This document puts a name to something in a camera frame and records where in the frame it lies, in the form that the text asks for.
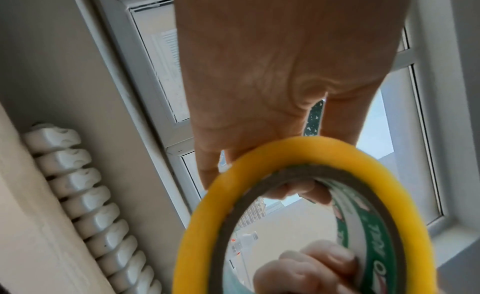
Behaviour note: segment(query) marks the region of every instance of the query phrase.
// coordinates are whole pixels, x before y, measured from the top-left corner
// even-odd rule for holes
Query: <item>green label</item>
[[[338,243],[356,253],[355,283],[362,294],[395,294],[397,260],[385,223],[367,199],[336,181],[330,186]]]

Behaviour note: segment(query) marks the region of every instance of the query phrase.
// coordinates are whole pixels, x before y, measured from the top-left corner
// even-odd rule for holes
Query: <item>fingernail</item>
[[[328,250],[330,259],[336,262],[345,263],[355,259],[355,254],[341,245],[332,245]]]
[[[355,292],[354,290],[352,289],[349,289],[347,288],[345,285],[343,284],[339,284],[337,287],[336,287],[336,292],[337,294],[357,294],[357,292]]]

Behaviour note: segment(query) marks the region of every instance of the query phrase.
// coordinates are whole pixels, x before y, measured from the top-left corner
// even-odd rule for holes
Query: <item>window frame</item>
[[[197,194],[197,190],[192,181],[187,181],[187,169],[181,158],[193,150],[190,122],[172,125],[171,116],[166,113],[168,106],[153,95],[162,91],[158,89],[130,14],[132,8],[167,0],[94,1],[123,61],[124,65],[119,68],[126,67],[161,139],[180,190],[190,208],[195,208],[200,199],[188,197],[193,190]],[[410,49],[397,54],[391,71],[412,65],[415,76],[422,126],[428,137],[429,162],[442,203],[443,216],[428,226],[440,266],[480,237],[480,211],[476,210],[480,205],[480,196],[476,196],[480,191],[476,145],[450,0],[413,0],[405,27]],[[452,89],[458,91],[453,100],[449,95]],[[460,143],[455,137],[462,137]]]

